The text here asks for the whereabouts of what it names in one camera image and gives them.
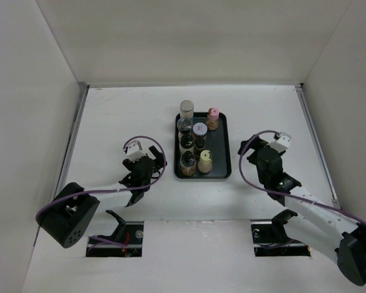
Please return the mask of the black lid bottle front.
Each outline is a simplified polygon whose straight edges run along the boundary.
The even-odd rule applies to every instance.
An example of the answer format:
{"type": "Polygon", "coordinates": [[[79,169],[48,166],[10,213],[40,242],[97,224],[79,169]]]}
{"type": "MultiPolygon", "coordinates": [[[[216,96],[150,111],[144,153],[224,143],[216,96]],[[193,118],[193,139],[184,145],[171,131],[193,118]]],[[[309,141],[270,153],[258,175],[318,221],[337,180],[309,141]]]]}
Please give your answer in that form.
{"type": "Polygon", "coordinates": [[[183,155],[188,151],[194,152],[194,147],[195,147],[195,140],[191,134],[187,133],[181,136],[179,141],[180,155],[183,155]]]}

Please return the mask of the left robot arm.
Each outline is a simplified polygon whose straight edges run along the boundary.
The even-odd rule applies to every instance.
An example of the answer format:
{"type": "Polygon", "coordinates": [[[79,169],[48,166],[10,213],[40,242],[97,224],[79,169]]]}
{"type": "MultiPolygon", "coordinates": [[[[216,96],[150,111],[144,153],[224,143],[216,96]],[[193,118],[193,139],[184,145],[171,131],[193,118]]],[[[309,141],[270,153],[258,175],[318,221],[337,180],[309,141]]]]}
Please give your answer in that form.
{"type": "Polygon", "coordinates": [[[113,209],[137,204],[167,166],[161,146],[150,146],[146,154],[133,140],[124,151],[123,165],[129,173],[116,185],[88,190],[76,182],[69,183],[37,212],[39,227],[61,247],[70,248],[82,237],[108,244],[123,240],[126,223],[113,209]]]}

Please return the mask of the white lid sauce jar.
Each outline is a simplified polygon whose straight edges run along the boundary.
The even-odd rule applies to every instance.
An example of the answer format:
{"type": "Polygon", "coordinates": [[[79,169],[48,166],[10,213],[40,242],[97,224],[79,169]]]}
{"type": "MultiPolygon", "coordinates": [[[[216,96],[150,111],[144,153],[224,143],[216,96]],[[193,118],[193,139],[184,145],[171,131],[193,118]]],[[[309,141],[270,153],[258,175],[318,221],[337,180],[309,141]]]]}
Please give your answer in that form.
{"type": "Polygon", "coordinates": [[[205,139],[207,131],[208,131],[207,125],[202,122],[195,123],[192,128],[192,134],[195,139],[198,138],[205,139]]]}

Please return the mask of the pink cap spice bottle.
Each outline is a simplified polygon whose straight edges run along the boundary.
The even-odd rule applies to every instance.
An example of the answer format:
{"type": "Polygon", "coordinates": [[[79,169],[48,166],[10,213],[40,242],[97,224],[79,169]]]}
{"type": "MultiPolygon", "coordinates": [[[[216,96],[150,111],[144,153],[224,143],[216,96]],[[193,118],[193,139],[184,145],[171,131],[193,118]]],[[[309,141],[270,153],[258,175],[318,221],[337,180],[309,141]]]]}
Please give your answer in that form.
{"type": "Polygon", "coordinates": [[[219,110],[216,107],[211,107],[207,111],[206,126],[209,131],[215,131],[219,125],[219,110]]]}

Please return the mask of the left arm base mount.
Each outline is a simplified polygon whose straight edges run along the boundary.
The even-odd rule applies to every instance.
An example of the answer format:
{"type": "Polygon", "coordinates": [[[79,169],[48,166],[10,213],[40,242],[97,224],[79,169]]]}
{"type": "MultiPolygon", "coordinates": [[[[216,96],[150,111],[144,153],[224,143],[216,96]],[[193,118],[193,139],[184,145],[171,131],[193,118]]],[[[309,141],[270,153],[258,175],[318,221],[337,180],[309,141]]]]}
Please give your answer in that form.
{"type": "Polygon", "coordinates": [[[85,256],[88,258],[140,258],[142,257],[144,222],[126,221],[113,210],[105,211],[101,224],[110,228],[102,234],[91,233],[85,256]]]}

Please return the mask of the black cap spice jar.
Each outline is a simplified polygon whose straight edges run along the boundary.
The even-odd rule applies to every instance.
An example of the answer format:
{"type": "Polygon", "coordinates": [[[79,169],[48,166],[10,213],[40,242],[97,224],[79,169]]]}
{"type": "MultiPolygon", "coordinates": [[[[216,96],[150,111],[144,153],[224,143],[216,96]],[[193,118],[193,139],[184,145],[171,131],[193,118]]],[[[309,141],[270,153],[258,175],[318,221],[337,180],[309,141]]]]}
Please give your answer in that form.
{"type": "Polygon", "coordinates": [[[205,149],[206,140],[203,137],[198,137],[195,140],[194,154],[196,157],[200,157],[201,152],[205,149]]]}

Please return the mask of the yellow cap spice bottle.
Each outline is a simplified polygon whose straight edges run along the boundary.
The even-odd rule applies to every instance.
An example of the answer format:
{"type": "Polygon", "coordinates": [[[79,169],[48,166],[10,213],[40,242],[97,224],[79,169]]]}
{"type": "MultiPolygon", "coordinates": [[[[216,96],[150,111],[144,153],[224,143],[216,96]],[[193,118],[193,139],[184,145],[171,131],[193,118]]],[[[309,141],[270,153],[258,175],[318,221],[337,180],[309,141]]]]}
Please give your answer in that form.
{"type": "Polygon", "coordinates": [[[201,173],[207,174],[212,171],[213,160],[210,150],[203,150],[199,157],[198,170],[201,173]]]}

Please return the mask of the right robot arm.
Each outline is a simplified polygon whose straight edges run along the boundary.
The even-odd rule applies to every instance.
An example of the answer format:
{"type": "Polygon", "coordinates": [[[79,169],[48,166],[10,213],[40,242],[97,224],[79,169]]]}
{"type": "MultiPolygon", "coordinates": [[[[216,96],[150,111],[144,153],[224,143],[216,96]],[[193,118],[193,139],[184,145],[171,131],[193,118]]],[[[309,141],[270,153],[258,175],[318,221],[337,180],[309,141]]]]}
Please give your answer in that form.
{"type": "Polygon", "coordinates": [[[242,141],[239,159],[256,167],[260,185],[285,209],[271,220],[272,237],[280,242],[296,240],[333,261],[343,276],[356,286],[366,284],[366,220],[324,204],[283,169],[282,155],[291,144],[284,132],[272,131],[273,141],[259,134],[242,141]]]}

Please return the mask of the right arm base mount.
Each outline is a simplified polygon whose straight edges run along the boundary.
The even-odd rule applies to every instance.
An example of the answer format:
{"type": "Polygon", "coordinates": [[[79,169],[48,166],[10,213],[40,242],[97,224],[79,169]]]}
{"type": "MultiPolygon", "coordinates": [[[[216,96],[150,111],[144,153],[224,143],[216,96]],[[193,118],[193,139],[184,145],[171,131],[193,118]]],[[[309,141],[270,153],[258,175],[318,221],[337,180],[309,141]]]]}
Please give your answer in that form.
{"type": "Polygon", "coordinates": [[[307,256],[310,248],[306,244],[289,238],[284,226],[298,214],[284,210],[271,220],[255,220],[251,222],[251,235],[256,257],[307,256]]]}

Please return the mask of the clear top pepper grinder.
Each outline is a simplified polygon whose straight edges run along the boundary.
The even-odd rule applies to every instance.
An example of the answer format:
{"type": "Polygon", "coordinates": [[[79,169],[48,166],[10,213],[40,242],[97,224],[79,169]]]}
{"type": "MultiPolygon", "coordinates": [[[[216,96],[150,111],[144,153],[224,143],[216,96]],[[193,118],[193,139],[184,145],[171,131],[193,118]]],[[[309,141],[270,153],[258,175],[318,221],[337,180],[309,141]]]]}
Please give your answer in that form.
{"type": "Polygon", "coordinates": [[[189,118],[180,118],[176,126],[180,133],[189,133],[192,130],[193,121],[189,118]]]}

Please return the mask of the black lid bottle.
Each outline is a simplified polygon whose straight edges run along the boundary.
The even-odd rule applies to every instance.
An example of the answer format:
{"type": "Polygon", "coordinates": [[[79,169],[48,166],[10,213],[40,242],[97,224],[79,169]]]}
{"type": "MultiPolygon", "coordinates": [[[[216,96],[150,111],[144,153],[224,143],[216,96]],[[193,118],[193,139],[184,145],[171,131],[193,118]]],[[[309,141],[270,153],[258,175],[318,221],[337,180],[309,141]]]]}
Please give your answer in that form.
{"type": "Polygon", "coordinates": [[[183,176],[191,177],[196,173],[196,157],[192,151],[186,151],[181,155],[179,163],[183,176]]]}
{"type": "Polygon", "coordinates": [[[195,147],[195,140],[191,134],[187,133],[181,136],[179,141],[180,155],[183,155],[188,151],[194,152],[194,147],[195,147]]]}

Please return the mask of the silver lid grain bottle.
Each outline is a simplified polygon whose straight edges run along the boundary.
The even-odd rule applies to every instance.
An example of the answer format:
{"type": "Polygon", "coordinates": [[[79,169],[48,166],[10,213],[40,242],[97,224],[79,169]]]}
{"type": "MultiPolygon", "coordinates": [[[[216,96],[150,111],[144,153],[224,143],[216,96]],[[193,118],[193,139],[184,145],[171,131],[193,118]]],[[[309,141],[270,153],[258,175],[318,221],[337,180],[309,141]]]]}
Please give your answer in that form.
{"type": "Polygon", "coordinates": [[[194,116],[194,103],[190,100],[183,100],[179,106],[180,118],[193,120],[194,116]]]}

